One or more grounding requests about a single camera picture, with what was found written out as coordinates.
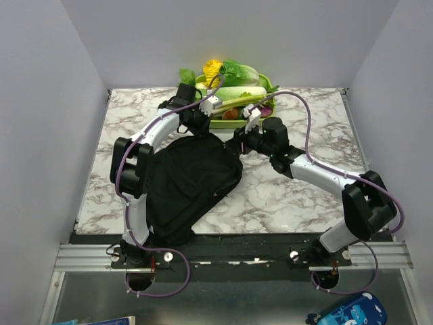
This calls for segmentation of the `black student backpack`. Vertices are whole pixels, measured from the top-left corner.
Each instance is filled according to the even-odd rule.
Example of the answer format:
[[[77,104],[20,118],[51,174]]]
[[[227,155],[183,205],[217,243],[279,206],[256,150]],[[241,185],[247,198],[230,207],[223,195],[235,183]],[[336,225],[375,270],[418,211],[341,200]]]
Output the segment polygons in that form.
[[[242,178],[243,164],[217,136],[181,137],[156,153],[147,224],[156,241],[187,242],[191,227]]]

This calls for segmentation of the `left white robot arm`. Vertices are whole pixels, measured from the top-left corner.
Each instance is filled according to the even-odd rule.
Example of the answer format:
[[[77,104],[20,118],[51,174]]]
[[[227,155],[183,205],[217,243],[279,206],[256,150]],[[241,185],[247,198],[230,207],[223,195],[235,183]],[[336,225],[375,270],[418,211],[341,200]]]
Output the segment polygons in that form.
[[[156,115],[145,127],[132,137],[119,137],[114,143],[110,181],[122,203],[122,239],[132,245],[127,260],[135,267],[145,266],[150,259],[151,249],[144,244],[150,235],[146,204],[154,176],[154,151],[181,125],[197,131],[209,130],[211,113],[220,102],[215,95],[217,90],[181,83],[175,96],[158,106]]]

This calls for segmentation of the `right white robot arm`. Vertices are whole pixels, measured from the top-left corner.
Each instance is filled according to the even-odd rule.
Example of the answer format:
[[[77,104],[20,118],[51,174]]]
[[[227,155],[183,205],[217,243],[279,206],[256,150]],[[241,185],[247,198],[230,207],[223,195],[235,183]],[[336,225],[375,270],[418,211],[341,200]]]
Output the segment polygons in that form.
[[[267,118],[262,126],[238,128],[227,144],[237,155],[263,154],[279,174],[311,183],[342,201],[343,220],[322,233],[308,250],[310,259],[319,265],[327,265],[349,244],[370,240],[396,217],[396,207],[376,172],[357,174],[320,167],[304,150],[290,144],[280,118]]]

